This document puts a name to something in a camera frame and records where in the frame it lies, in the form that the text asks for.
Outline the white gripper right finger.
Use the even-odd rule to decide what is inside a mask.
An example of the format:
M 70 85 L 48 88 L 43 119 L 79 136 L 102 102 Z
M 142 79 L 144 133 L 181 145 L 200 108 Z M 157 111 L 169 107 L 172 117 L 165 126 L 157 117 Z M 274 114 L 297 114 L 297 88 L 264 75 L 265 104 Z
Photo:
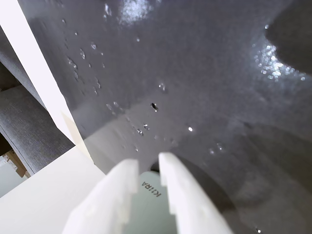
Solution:
M 192 173 L 170 152 L 158 155 L 161 185 L 179 234 L 232 234 L 233 231 Z

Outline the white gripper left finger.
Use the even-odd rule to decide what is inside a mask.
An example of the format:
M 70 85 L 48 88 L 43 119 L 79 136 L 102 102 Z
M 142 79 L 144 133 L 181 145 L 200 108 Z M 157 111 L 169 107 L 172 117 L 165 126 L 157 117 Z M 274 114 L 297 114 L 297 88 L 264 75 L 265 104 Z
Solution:
M 132 196 L 138 192 L 138 185 L 138 161 L 123 160 L 71 211 L 62 232 L 121 234 L 130 220 Z

